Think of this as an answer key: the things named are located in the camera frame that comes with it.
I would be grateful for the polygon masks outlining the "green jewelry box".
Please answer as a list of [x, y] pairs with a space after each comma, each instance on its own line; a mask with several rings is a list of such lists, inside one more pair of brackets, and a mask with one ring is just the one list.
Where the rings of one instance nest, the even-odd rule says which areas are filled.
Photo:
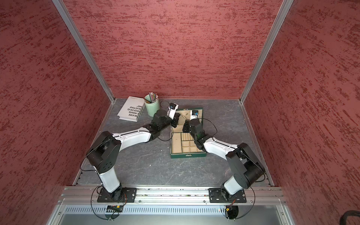
[[171, 138], [171, 147], [170, 147], [170, 157], [171, 159], [178, 158], [201, 158], [206, 157], [207, 153], [199, 150], [196, 147], [193, 137], [190, 133], [183, 133], [183, 125], [185, 121], [190, 121], [190, 111], [198, 110], [199, 116], [198, 119], [202, 122], [203, 117], [203, 108], [184, 108], [178, 109], [176, 112], [180, 113], [179, 123], [177, 128], [171, 128], [170, 136]]

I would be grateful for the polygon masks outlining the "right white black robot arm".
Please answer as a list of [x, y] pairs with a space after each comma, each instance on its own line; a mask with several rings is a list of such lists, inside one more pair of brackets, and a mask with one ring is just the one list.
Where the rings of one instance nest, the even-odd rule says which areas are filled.
[[230, 144], [206, 134], [199, 119], [186, 120], [184, 126], [183, 131], [191, 134], [199, 150], [227, 161], [232, 176], [222, 184], [222, 193], [226, 197], [250, 188], [265, 175], [264, 166], [246, 143]]

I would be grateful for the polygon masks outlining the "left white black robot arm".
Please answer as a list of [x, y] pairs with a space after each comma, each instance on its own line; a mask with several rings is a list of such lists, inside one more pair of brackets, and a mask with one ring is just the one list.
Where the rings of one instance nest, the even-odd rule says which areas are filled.
[[102, 182], [102, 190], [113, 201], [119, 201], [122, 196], [122, 185], [114, 169], [119, 152], [133, 145], [155, 140], [168, 126], [176, 128], [179, 117], [180, 114], [175, 110], [166, 112], [160, 109], [154, 114], [150, 124], [139, 129], [119, 134], [104, 131], [98, 136], [85, 158], [97, 172]]

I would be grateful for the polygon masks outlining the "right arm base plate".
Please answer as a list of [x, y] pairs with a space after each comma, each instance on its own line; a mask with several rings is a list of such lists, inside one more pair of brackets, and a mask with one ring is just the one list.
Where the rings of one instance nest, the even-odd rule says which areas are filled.
[[240, 190], [231, 195], [224, 188], [209, 188], [210, 203], [246, 203], [246, 195], [244, 190]]

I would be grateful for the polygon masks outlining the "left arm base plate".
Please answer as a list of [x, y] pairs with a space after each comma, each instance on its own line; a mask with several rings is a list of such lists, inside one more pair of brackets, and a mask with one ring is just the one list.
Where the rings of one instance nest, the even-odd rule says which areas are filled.
[[102, 188], [98, 195], [98, 203], [133, 203], [137, 195], [137, 188], [135, 187], [119, 187], [114, 192], [109, 193]]

